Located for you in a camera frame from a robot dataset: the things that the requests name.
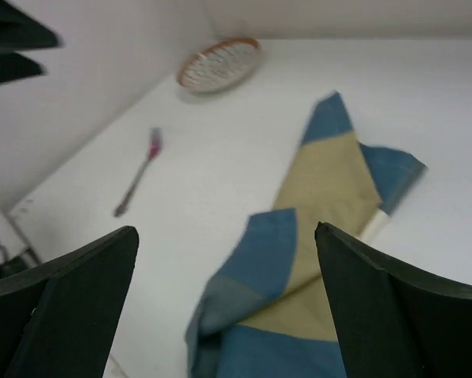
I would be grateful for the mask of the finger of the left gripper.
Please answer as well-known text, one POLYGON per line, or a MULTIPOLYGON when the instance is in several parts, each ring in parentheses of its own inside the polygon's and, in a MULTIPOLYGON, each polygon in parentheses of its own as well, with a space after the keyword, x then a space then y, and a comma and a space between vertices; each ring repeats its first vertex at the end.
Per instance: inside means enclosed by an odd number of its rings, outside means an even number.
POLYGON ((0 51, 28 51, 57 48, 61 38, 48 27, 0 1, 0 51))
POLYGON ((46 69, 38 62, 19 53, 0 54, 0 85, 46 75, 46 69))

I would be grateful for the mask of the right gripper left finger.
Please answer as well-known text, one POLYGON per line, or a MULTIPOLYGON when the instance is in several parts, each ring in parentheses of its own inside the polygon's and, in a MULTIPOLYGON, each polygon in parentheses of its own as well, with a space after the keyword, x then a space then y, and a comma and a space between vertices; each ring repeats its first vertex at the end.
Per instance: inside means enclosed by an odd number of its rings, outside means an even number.
POLYGON ((0 377, 101 377, 138 247, 124 226, 12 276, 0 268, 0 377))

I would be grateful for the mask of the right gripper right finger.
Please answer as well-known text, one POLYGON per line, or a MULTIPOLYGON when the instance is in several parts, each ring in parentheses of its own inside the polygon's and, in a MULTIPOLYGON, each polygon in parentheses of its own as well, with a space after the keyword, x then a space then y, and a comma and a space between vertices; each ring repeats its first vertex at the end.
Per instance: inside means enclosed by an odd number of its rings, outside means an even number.
POLYGON ((314 237, 347 376, 472 377, 472 285, 328 223, 314 237))

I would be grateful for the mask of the blue beige white cloth napkin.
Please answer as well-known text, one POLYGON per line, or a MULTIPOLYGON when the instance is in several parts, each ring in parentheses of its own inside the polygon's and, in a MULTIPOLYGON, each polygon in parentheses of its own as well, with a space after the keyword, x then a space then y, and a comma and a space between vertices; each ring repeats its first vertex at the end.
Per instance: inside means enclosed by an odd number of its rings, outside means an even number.
POLYGON ((370 241, 425 165, 357 140, 338 92, 314 108, 272 209, 207 282, 185 334, 190 377, 342 377, 317 225, 370 241))

